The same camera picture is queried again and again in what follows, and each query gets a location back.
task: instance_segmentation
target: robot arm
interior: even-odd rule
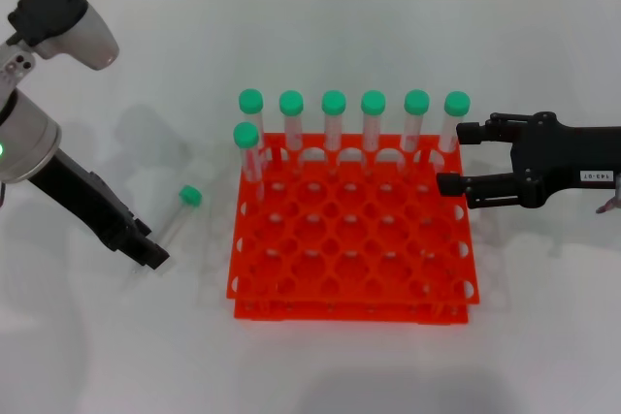
[[[615,179],[621,175],[621,127],[572,128],[559,123],[551,111],[492,113],[484,125],[458,124],[457,136],[460,144],[512,144],[510,174],[437,175],[441,194],[465,194],[469,208],[536,208],[563,189],[619,187]],[[598,212],[607,210],[601,207]]]
[[[147,225],[59,149],[59,125],[17,89],[34,69],[35,53],[44,59],[68,53],[93,70],[112,64],[118,45],[108,26],[86,0],[19,0],[9,22],[16,33],[0,44],[0,183],[30,181],[112,251],[156,269],[169,255],[147,239]]]

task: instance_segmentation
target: clear plastic tube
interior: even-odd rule
[[[302,116],[286,116],[284,118],[284,138],[287,149],[302,149]]]
[[[463,121],[463,116],[451,116],[448,113],[444,116],[444,122],[442,123],[442,131],[440,133],[440,141],[438,142],[438,149],[442,152],[452,152],[457,146],[457,130],[458,123]]]
[[[240,149],[242,154],[242,170],[246,181],[258,183],[263,180],[263,170],[261,167],[261,156],[257,146],[249,149]]]
[[[259,149],[262,149],[265,144],[265,133],[263,132],[263,113],[261,111],[258,113],[247,113],[245,115],[245,120],[252,123],[256,126],[256,129],[259,130]]]
[[[444,101],[444,122],[438,142],[438,149],[441,152],[449,153],[455,150],[457,147],[456,126],[462,122],[469,110],[470,97],[468,94],[461,91],[448,93]]]
[[[422,126],[423,115],[406,114],[404,132],[401,135],[401,150],[403,152],[414,152],[416,150]]]
[[[386,109],[386,98],[379,91],[367,91],[362,96],[362,148],[367,152],[379,149],[381,115]]]
[[[379,132],[381,129],[381,116],[365,113],[362,122],[362,148],[367,152],[375,152],[379,149]]]
[[[179,192],[178,205],[160,229],[155,242],[166,249],[175,239],[188,217],[202,204],[202,193],[192,187],[183,186]]]
[[[343,116],[325,115],[326,150],[337,151],[341,149],[341,136],[343,134]]]

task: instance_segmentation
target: orange test tube rack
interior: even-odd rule
[[[374,153],[359,134],[343,135],[341,152],[319,151],[323,142],[305,134],[287,152],[283,134],[266,134],[262,184],[242,174],[227,286],[235,317],[467,323],[479,301],[468,209],[440,196],[434,168],[442,158],[443,172],[461,173],[459,147],[440,154],[435,135],[413,154],[399,135],[380,135]],[[389,153],[399,162],[382,161]]]

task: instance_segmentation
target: green cap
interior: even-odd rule
[[[321,109],[326,115],[340,115],[345,111],[345,95],[340,91],[328,91],[323,95]]]
[[[256,89],[242,91],[242,94],[240,94],[240,109],[243,113],[259,113],[263,110],[263,96]]]
[[[470,110],[470,97],[462,91],[448,93],[444,101],[444,111],[450,116],[464,116]]]
[[[233,130],[233,140],[239,149],[251,149],[259,144],[259,130],[249,121],[245,121]]]
[[[406,95],[404,105],[410,115],[422,115],[429,109],[429,94],[420,89],[414,89]]]
[[[187,206],[198,207],[203,202],[203,195],[194,186],[183,186],[179,191],[179,197]]]
[[[302,94],[298,91],[285,91],[280,95],[280,111],[286,116],[297,116],[303,108]]]
[[[361,107],[366,115],[381,115],[386,109],[386,98],[379,91],[367,91],[362,96]]]

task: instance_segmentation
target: rack hole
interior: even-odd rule
[[[385,215],[379,220],[377,233],[387,244],[401,243],[408,239],[408,223],[403,218]]]
[[[280,238],[283,231],[282,215],[275,212],[264,217],[263,222],[258,225],[254,234],[259,239],[274,240]]]
[[[411,276],[411,269],[399,254],[384,254],[379,262],[379,274],[387,282],[402,283]]]
[[[455,220],[459,221],[462,218],[464,218],[464,210],[461,208],[461,206],[455,206]]]
[[[342,241],[357,244],[367,234],[367,228],[358,216],[345,215],[338,221],[336,233]]]
[[[345,162],[345,163],[357,162],[357,163],[364,165],[365,156],[362,150],[356,147],[347,147],[343,149],[341,152],[339,152],[338,162],[339,164],[341,162]]]
[[[438,217],[423,218],[418,224],[418,234],[424,245],[433,249],[450,239],[450,225]]]
[[[424,283],[422,281],[412,281],[409,285],[409,292],[415,297],[419,299],[427,298],[431,293],[431,286],[429,283]]]
[[[444,266],[444,260],[439,256],[428,256],[423,261],[422,267],[425,276],[434,281],[441,281],[447,278],[448,273]]]
[[[305,162],[326,162],[328,160],[326,153],[319,147],[309,147],[304,149],[300,154],[300,164]]]
[[[386,148],[377,153],[377,164],[394,164],[399,170],[406,165],[406,158],[397,149]]]
[[[354,208],[362,205],[367,195],[360,184],[345,183],[338,188],[337,199],[343,207]]]
[[[296,222],[294,233],[301,241],[316,241],[326,234],[326,223],[318,214],[312,213]]]
[[[468,280],[459,281],[455,284],[455,292],[469,300],[474,296],[474,286]]]
[[[343,280],[359,282],[369,273],[369,268],[359,254],[344,253],[336,264],[335,272]]]
[[[321,204],[327,195],[326,187],[317,181],[305,183],[298,189],[298,201],[307,206]]]
[[[293,265],[293,273],[301,280],[315,281],[325,273],[325,261],[316,251],[305,251]]]
[[[265,201],[269,203],[280,203],[287,196],[287,190],[284,183],[275,181],[265,186]]]
[[[400,207],[406,203],[408,195],[401,184],[384,183],[376,193],[377,200],[387,207]]]
[[[468,253],[470,252],[470,248],[468,247],[467,244],[465,244],[463,241],[459,241],[458,247],[459,247],[459,257],[468,256]]]
[[[267,249],[261,254],[254,266],[254,274],[262,278],[271,278],[280,272],[282,260],[274,249]]]

